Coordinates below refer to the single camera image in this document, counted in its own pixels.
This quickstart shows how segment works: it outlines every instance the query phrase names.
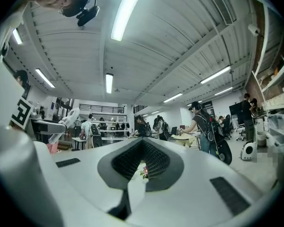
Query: wheel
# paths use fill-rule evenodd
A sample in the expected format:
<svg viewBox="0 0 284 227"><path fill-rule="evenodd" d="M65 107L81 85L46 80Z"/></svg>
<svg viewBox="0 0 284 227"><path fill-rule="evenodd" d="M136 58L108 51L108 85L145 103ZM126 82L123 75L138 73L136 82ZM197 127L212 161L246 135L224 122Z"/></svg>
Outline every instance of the wheel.
<svg viewBox="0 0 284 227"><path fill-rule="evenodd" d="M220 155L220 160L227 165L230 165L232 162L231 149L229 148L227 142L222 140L218 145L218 152Z"/></svg>

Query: person wearing backpack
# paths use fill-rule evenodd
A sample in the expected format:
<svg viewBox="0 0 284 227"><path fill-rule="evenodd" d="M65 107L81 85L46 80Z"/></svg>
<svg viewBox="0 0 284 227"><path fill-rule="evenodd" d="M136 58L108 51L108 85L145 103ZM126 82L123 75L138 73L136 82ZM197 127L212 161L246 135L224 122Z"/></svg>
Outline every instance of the person wearing backpack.
<svg viewBox="0 0 284 227"><path fill-rule="evenodd" d="M162 116L158 117L158 121L157 121L157 132L159 133L159 139L160 140L164 140L167 141L165 134L164 134L164 120Z"/></svg>
<svg viewBox="0 0 284 227"><path fill-rule="evenodd" d="M179 134L182 133L189 133L191 132L195 126L197 125L198 128L201 130L201 138L200 138L200 144L201 144L201 150L204 152L207 152L213 156L216 156L216 147L214 144L210 144L208 138L207 138L207 125L209 121L209 113L206 112L204 109L202 109L202 106L198 102L192 102L191 106L188 110L192 110L195 114L191 126L187 129L180 129Z"/></svg>
<svg viewBox="0 0 284 227"><path fill-rule="evenodd" d="M147 125L147 123L144 121L143 117L141 115L138 115L135 120L138 123L138 132L136 132L133 136L139 136L139 137L150 137L151 132Z"/></svg>

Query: fluorescent light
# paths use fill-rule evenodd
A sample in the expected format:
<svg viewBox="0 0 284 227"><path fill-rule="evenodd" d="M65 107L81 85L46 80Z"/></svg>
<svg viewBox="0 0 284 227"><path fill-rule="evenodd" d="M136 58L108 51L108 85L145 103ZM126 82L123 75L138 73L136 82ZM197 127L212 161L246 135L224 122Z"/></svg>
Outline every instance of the fluorescent light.
<svg viewBox="0 0 284 227"><path fill-rule="evenodd" d="M223 73L229 71L230 69L231 69L230 66L225 67L225 68L222 69L221 71L218 71L217 73L213 74L212 76L210 76L210 77L204 79L203 81L201 81L201 83L204 84L204 83L206 83L206 82L208 82L208 81L210 81L210 80L212 80L212 79L218 77L219 75L221 75L221 74L223 74Z"/></svg>
<svg viewBox="0 0 284 227"><path fill-rule="evenodd" d="M17 41L17 43L18 44L22 44L21 37L20 37L19 32L18 32L18 30L16 28L13 30L13 35L14 35L15 40Z"/></svg>
<svg viewBox="0 0 284 227"><path fill-rule="evenodd" d="M106 92L107 93L112 93L112 88L113 88L113 74L106 73Z"/></svg>
<svg viewBox="0 0 284 227"><path fill-rule="evenodd" d="M129 17L132 14L138 0L122 0L115 17L114 26L111 34L113 40L121 41Z"/></svg>
<svg viewBox="0 0 284 227"><path fill-rule="evenodd" d="M219 95L219 94L221 94L221 93L225 93L225 92L227 92L227 91L229 91L229 90L232 90L232 87L230 87L230 88L228 88L228 89L225 89L225 90L223 90L222 92L216 93L215 96L217 96L217 95Z"/></svg>
<svg viewBox="0 0 284 227"><path fill-rule="evenodd" d="M42 77L42 79L52 88L55 88L55 86L53 85L53 83L51 83L46 76L41 72L41 70L39 68L36 69L36 72L40 75L40 77Z"/></svg>
<svg viewBox="0 0 284 227"><path fill-rule="evenodd" d="M176 97L179 97L179 96L182 96L182 95L183 95L182 93L179 93L179 94L177 94L177 95L171 97L170 99L165 100L164 103L167 103L167 102L169 102L169 101L175 99Z"/></svg>

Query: white floor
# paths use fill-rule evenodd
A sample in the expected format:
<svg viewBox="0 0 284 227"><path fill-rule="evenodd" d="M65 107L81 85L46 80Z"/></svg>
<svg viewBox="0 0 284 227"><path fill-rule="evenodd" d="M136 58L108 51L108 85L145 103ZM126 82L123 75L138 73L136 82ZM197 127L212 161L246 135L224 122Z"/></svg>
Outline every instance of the white floor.
<svg viewBox="0 0 284 227"><path fill-rule="evenodd" d="M238 133L233 133L230 140L226 140L232 153L230 167L246 176L263 193L268 192L276 180L276 162L273 162L272 154L267 153L269 149L259 148L257 157L246 161L240 159L240 153L246 141L238 140Z"/></svg>

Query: railing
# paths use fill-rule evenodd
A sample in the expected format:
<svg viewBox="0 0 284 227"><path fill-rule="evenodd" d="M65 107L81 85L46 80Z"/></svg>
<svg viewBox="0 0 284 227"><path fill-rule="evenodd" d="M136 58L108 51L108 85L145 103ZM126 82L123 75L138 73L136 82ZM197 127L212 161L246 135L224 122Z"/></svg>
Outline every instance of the railing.
<svg viewBox="0 0 284 227"><path fill-rule="evenodd" d="M147 106L143 106L143 105L138 105L136 107L133 108L133 113L137 113L139 111L141 111L143 108L146 108Z"/></svg>
<svg viewBox="0 0 284 227"><path fill-rule="evenodd" d="M89 104L79 104L80 110L92 111L92 112L102 112L102 113L120 113L124 114L124 108L119 107L109 107L109 106L98 106L98 105L89 105Z"/></svg>

